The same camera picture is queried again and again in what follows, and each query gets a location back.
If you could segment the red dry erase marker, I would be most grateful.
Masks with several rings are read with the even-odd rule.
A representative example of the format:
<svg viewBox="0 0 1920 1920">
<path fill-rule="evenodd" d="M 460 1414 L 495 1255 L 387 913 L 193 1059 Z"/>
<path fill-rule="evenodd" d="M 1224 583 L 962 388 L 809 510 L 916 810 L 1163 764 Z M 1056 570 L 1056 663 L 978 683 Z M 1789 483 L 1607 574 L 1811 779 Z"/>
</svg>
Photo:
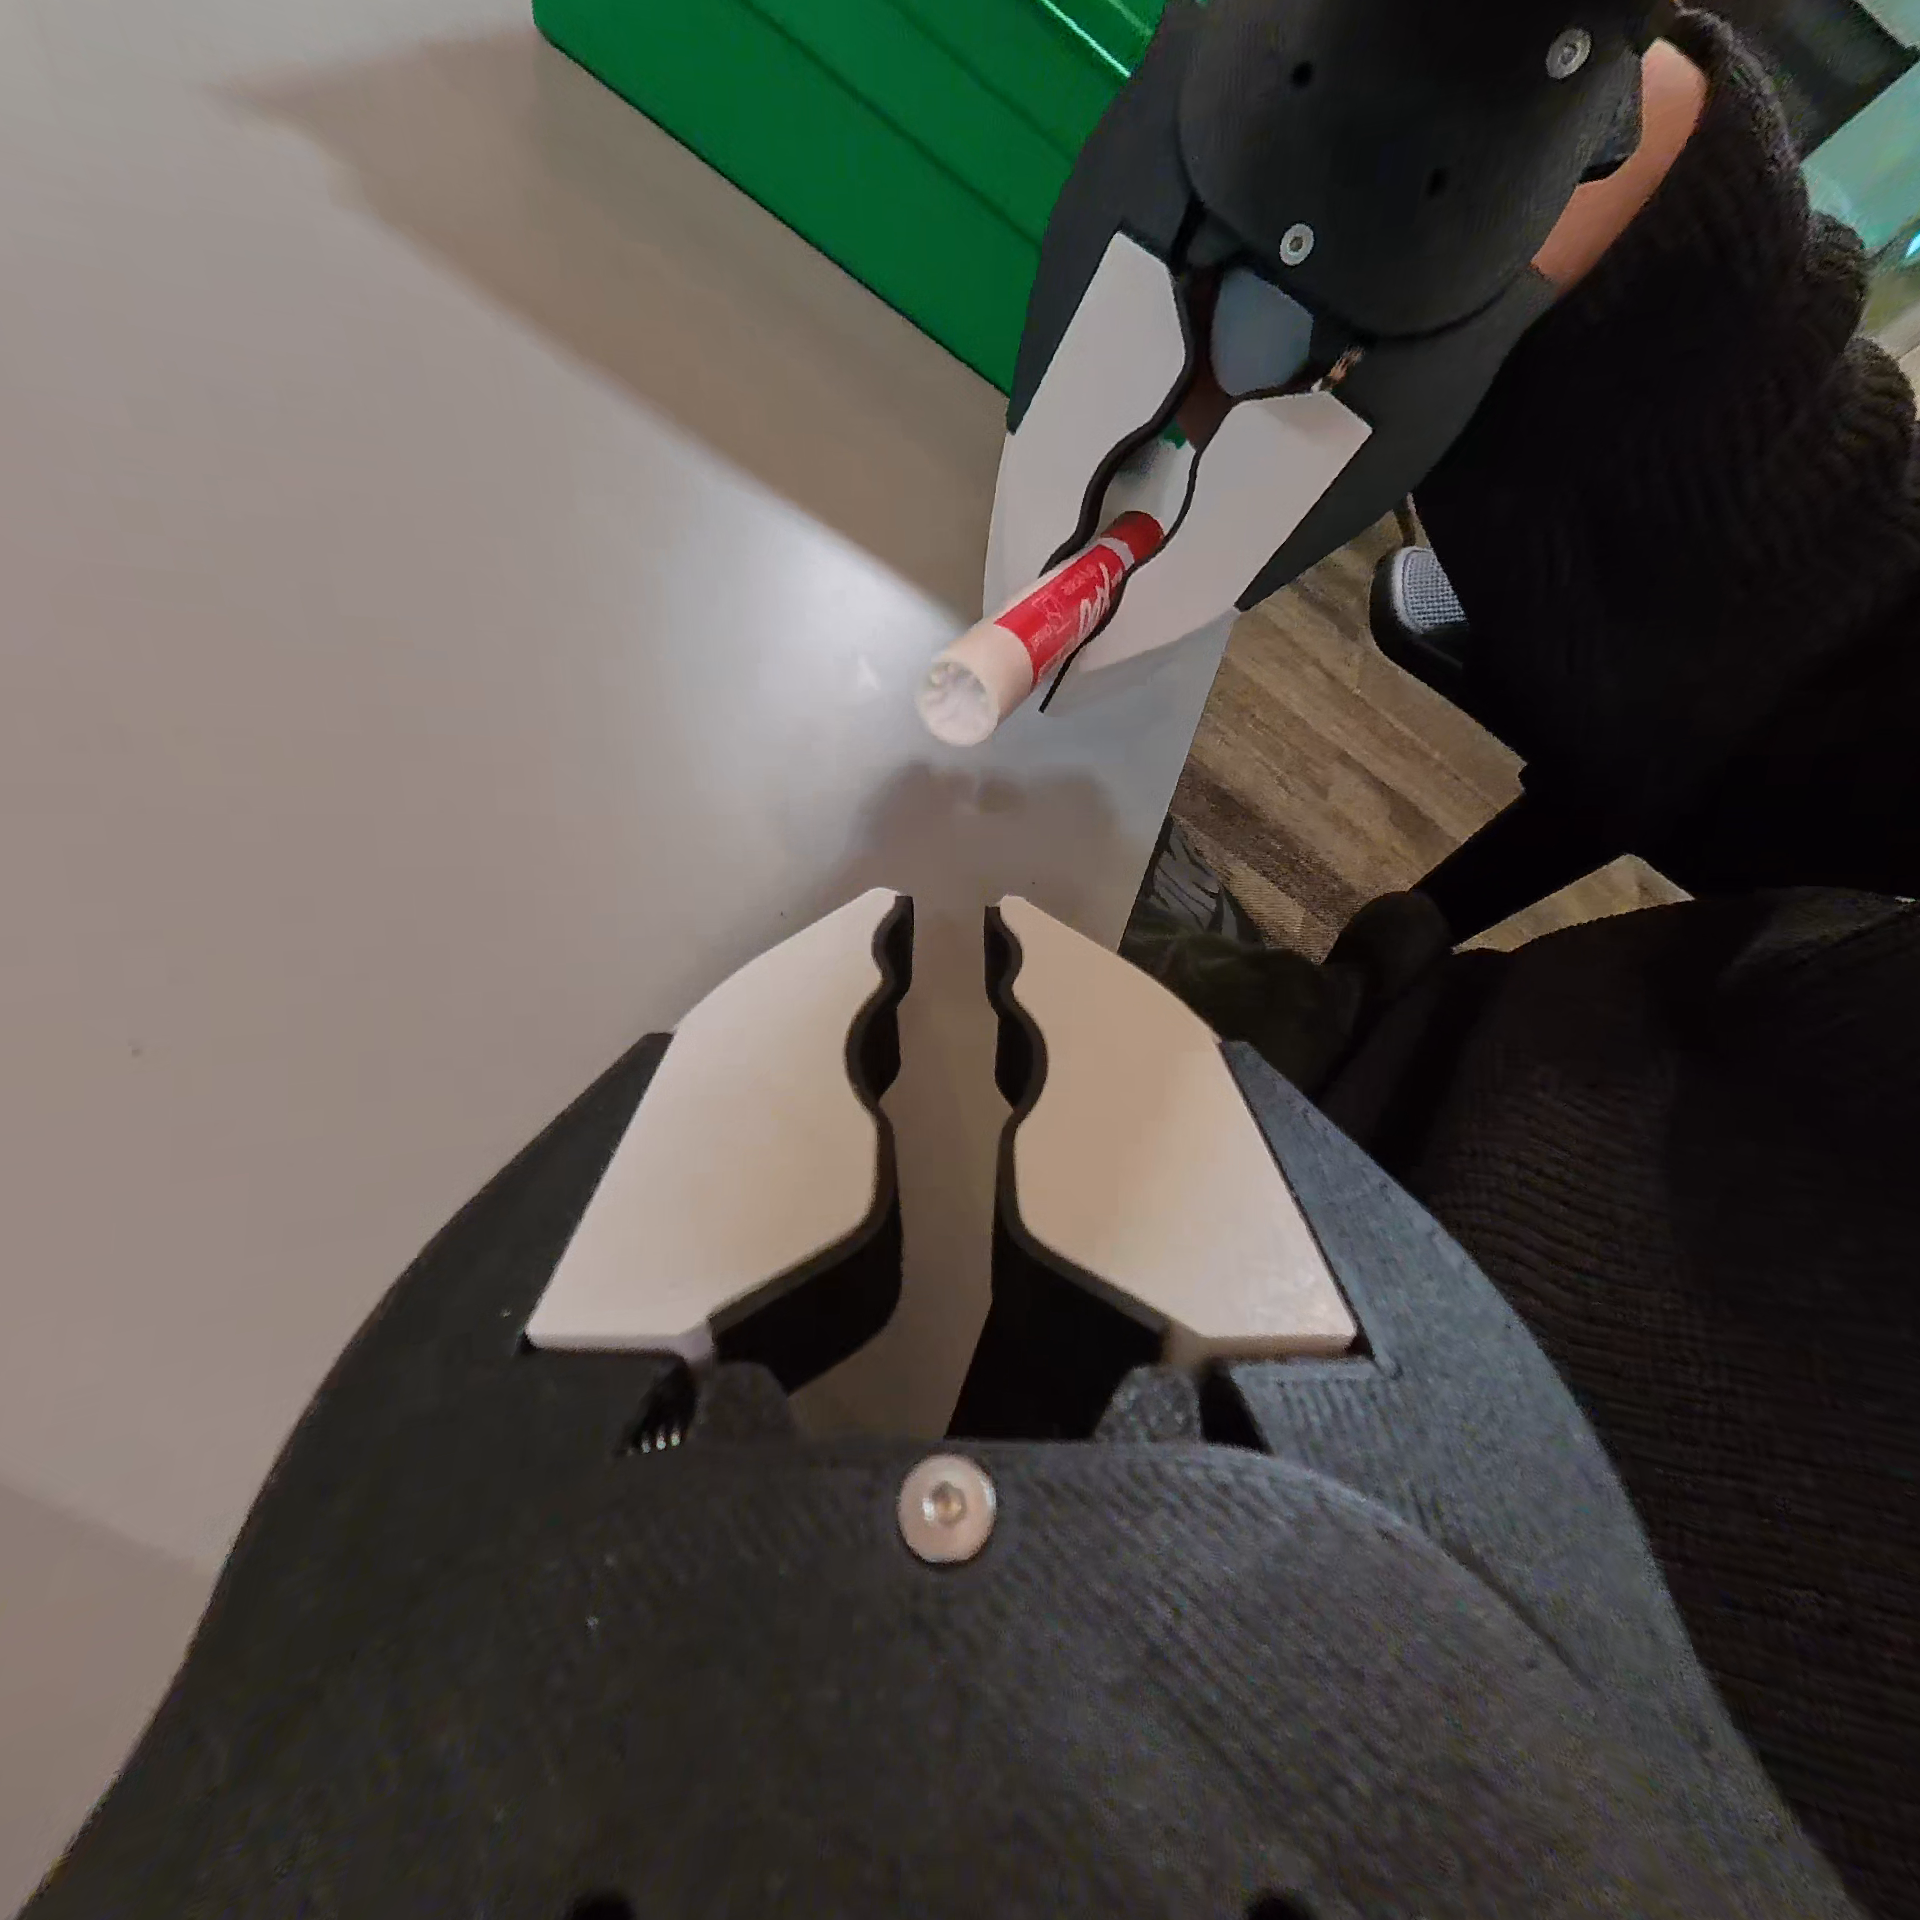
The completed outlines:
<svg viewBox="0 0 1920 1920">
<path fill-rule="evenodd" d="M 952 641 L 919 685 L 923 730 L 947 747 L 976 747 L 1024 706 L 1059 666 L 1115 613 L 1130 577 L 1167 541 L 1149 511 L 1125 511 L 1027 587 L 1001 613 Z"/>
</svg>

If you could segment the person's right hand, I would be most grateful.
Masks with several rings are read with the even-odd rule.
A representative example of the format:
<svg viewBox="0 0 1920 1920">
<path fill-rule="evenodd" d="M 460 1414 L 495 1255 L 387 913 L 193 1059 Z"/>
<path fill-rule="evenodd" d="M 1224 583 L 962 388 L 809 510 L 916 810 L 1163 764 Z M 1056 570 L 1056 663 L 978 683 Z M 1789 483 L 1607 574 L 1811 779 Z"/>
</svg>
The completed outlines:
<svg viewBox="0 0 1920 1920">
<path fill-rule="evenodd" d="M 1668 38 L 1642 60 L 1640 143 L 1607 177 L 1576 190 L 1532 260 L 1557 298 L 1586 278 L 1643 212 L 1690 143 L 1708 102 L 1708 75 Z"/>
</svg>

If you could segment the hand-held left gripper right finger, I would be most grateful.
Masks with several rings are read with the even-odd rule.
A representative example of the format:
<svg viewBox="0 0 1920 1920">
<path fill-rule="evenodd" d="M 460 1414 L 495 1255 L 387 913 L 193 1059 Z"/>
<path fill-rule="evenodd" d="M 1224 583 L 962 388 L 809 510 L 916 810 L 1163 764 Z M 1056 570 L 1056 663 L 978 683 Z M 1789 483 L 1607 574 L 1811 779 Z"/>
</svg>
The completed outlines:
<svg viewBox="0 0 1920 1920">
<path fill-rule="evenodd" d="M 1012 1246 L 1162 1361 L 1355 1353 L 1359 1319 L 1213 1029 L 1021 895 L 983 932 Z"/>
</svg>

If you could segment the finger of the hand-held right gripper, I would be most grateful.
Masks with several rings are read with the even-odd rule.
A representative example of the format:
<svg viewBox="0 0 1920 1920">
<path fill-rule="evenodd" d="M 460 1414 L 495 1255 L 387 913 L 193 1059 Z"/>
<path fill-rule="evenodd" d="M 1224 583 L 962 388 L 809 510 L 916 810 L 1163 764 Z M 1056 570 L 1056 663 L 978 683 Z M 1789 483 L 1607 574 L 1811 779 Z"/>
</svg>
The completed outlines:
<svg viewBox="0 0 1920 1920">
<path fill-rule="evenodd" d="M 1130 577 L 1103 630 L 1042 683 L 1045 706 L 1073 676 L 1157 653 L 1225 618 L 1370 438 L 1343 402 L 1282 394 L 1229 401 L 1212 438 L 1196 443 L 1179 427 L 1181 402 L 1119 470 L 1095 534 L 1140 510 L 1163 523 L 1167 541 Z"/>
<path fill-rule="evenodd" d="M 1119 470 L 1162 431 L 1191 371 L 1194 330 L 1173 270 L 1132 234 L 1113 234 L 1001 445 L 985 613 L 1092 541 Z"/>
</svg>

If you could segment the person's dark green pants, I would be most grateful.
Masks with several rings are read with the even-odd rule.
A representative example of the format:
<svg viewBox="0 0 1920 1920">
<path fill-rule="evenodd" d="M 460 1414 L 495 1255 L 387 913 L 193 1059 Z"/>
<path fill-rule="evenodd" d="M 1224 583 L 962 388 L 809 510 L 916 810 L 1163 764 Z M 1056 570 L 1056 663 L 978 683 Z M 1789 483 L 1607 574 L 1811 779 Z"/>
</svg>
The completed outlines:
<svg viewBox="0 0 1920 1920">
<path fill-rule="evenodd" d="M 1120 934 L 1125 963 L 1307 1095 L 1332 1085 L 1355 1046 L 1449 950 L 1449 924 L 1419 891 L 1365 905 L 1322 961 L 1271 943 L 1173 815 Z"/>
</svg>

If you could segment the green plastic bin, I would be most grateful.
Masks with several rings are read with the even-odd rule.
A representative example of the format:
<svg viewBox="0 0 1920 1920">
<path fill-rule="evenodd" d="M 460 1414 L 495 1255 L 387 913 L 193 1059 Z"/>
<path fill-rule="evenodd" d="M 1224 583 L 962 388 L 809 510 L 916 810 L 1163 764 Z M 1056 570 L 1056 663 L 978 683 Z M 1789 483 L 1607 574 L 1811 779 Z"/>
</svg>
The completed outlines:
<svg viewBox="0 0 1920 1920">
<path fill-rule="evenodd" d="M 533 2 L 539 34 L 1001 395 L 1163 2 Z"/>
</svg>

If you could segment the person's right forearm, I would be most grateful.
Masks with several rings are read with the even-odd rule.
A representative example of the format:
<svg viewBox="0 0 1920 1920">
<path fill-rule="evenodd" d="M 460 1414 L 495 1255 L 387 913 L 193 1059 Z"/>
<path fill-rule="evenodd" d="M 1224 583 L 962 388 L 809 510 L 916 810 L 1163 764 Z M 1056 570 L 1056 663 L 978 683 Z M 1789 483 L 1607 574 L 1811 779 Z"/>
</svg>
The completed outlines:
<svg viewBox="0 0 1920 1920">
<path fill-rule="evenodd" d="M 1469 706 L 1605 854 L 1695 893 L 1915 898 L 1913 394 L 1717 15 L 1687 146 L 1415 495 Z"/>
</svg>

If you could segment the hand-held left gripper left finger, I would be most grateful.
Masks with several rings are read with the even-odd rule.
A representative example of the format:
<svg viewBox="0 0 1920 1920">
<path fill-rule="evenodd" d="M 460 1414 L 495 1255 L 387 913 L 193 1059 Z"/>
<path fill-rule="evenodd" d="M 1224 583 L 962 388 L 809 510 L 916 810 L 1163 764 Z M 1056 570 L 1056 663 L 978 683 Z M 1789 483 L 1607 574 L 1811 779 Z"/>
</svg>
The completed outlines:
<svg viewBox="0 0 1920 1920">
<path fill-rule="evenodd" d="M 868 1346 L 903 1289 L 897 1135 L 909 895 L 875 886 L 675 1026 L 531 1321 L 538 1353 L 640 1353 L 783 1390 Z"/>
</svg>

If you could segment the person's black sweater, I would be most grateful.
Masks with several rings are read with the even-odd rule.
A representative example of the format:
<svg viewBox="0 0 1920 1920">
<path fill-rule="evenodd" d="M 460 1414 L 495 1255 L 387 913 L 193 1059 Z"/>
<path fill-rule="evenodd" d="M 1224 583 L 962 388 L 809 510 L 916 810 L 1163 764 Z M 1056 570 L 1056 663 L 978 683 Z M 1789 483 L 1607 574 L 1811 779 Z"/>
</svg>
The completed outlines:
<svg viewBox="0 0 1920 1920">
<path fill-rule="evenodd" d="M 1919 1908 L 1919 919 L 1703 898 L 1451 950 L 1388 895 L 1319 1091 L 1501 1289 L 1698 1659 L 1874 1916 Z"/>
</svg>

